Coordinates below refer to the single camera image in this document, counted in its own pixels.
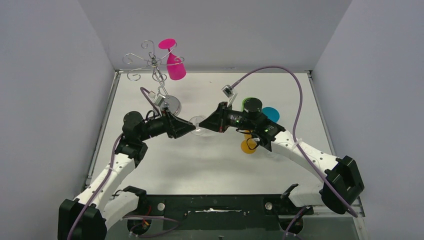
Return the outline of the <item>clear wine glass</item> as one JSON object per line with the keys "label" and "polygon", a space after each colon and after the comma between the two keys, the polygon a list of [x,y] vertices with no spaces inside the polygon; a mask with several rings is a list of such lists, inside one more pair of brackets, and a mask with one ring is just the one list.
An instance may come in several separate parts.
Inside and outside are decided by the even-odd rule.
{"label": "clear wine glass", "polygon": [[274,152],[268,151],[268,150],[266,150],[264,154],[267,158],[276,158],[277,157],[277,155]]}
{"label": "clear wine glass", "polygon": [[207,132],[207,130],[205,128],[200,127],[200,123],[204,120],[205,120],[205,116],[203,115],[193,116],[189,120],[189,122],[195,126],[195,130],[191,131],[190,133],[196,136],[204,135]]}

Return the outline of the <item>orange wine glass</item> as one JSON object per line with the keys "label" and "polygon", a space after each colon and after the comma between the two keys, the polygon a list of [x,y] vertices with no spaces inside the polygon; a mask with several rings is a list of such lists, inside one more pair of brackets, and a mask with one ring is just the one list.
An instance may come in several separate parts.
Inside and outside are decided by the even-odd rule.
{"label": "orange wine glass", "polygon": [[242,131],[242,135],[244,136],[244,140],[241,142],[241,150],[245,154],[253,154],[257,148],[257,142],[253,139],[252,135],[244,130]]}

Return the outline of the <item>blue wine glass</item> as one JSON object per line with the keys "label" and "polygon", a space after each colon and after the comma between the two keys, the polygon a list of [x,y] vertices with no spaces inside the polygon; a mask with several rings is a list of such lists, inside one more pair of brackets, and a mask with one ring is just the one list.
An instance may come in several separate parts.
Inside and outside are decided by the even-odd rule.
{"label": "blue wine glass", "polygon": [[267,106],[262,109],[262,113],[267,116],[269,120],[274,123],[277,123],[280,119],[280,113],[277,109]]}

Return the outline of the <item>green wine glass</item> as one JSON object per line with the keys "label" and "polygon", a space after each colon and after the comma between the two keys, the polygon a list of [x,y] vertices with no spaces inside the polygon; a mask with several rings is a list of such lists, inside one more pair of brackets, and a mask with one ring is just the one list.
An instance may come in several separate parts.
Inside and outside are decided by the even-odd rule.
{"label": "green wine glass", "polygon": [[262,110],[262,102],[255,97],[248,97],[242,101],[242,110],[245,112],[259,112]]}

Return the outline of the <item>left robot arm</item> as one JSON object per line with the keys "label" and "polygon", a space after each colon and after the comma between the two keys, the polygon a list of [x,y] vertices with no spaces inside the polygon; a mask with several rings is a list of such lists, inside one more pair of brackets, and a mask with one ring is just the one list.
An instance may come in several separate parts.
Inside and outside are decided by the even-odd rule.
{"label": "left robot arm", "polygon": [[137,187],[128,186],[116,199],[111,197],[143,160],[148,150],[145,141],[161,134],[177,139],[195,129],[194,124],[173,115],[167,108],[161,115],[148,119],[137,111],[128,112],[105,168],[83,192],[60,205],[57,238],[104,240],[116,222],[142,204],[146,192]]}

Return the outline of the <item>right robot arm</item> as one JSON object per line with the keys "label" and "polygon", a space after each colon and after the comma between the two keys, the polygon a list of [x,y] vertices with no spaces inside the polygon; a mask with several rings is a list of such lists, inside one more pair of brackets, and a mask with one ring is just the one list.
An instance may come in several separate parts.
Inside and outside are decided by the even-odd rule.
{"label": "right robot arm", "polygon": [[294,187],[283,194],[294,206],[325,205],[334,213],[357,216],[352,204],[365,186],[356,161],[349,156],[340,158],[327,154],[295,138],[263,113],[263,104],[258,98],[246,99],[242,111],[233,110],[225,101],[220,102],[199,126],[217,133],[224,133],[229,127],[236,128],[256,139],[258,146],[288,158],[315,175],[321,182],[317,186],[309,190]]}

